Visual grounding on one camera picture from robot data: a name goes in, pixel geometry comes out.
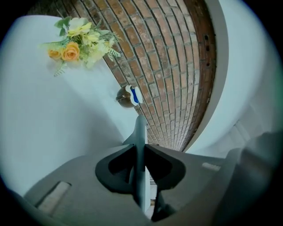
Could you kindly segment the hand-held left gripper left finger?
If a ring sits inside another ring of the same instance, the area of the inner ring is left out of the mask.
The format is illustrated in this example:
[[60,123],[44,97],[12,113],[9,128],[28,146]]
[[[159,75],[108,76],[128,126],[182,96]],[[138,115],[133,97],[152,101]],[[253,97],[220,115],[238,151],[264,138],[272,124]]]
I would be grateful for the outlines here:
[[147,226],[131,194],[111,192],[98,180],[99,160],[132,148],[123,145],[74,158],[38,181],[23,206],[43,226]]

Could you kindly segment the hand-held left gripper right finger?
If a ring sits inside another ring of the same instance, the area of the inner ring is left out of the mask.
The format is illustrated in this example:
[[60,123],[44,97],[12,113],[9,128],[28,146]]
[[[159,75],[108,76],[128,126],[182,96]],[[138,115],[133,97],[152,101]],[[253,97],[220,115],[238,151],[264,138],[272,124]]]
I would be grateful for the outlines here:
[[145,145],[145,166],[157,185],[151,221],[176,213],[198,195],[220,170],[224,159]]

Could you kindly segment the grey notebook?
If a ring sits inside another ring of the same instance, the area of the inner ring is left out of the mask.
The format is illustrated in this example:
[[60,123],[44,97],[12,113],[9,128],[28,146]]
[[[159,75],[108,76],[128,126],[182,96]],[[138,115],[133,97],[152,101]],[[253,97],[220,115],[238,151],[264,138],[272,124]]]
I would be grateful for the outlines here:
[[134,131],[123,142],[133,144],[135,147],[134,166],[130,172],[130,184],[134,190],[134,200],[141,208],[143,213],[146,213],[150,207],[150,179],[149,171],[145,166],[145,145],[147,144],[147,130],[145,117],[139,115],[135,122]]

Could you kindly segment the white mug with blue stripe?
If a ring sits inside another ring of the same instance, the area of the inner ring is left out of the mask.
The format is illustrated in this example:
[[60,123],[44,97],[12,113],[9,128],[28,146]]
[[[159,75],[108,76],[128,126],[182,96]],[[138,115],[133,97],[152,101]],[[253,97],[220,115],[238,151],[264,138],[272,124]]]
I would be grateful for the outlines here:
[[121,88],[116,96],[119,104],[125,108],[133,108],[143,103],[143,97],[137,86],[127,85]]

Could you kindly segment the yellow flower bouquet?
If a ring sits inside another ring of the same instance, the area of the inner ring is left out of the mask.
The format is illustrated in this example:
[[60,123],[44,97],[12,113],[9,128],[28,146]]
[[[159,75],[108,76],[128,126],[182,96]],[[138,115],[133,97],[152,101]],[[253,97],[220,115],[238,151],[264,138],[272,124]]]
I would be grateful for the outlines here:
[[61,40],[42,45],[46,47],[49,58],[56,62],[55,77],[63,74],[72,64],[83,64],[90,69],[105,55],[110,61],[121,56],[113,48],[121,38],[115,32],[102,30],[101,22],[94,25],[87,18],[68,16],[54,24],[60,30]]

